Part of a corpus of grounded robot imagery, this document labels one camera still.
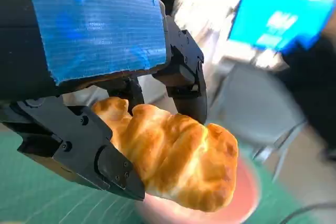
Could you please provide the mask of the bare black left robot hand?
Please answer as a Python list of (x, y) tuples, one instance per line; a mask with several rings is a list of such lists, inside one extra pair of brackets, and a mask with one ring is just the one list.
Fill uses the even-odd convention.
[(1, 0), (1, 122), (22, 137), (20, 153), (84, 186), (145, 197), (113, 132), (62, 95), (96, 85), (135, 106), (137, 78), (151, 74), (180, 113), (204, 123), (203, 61), (160, 0)]

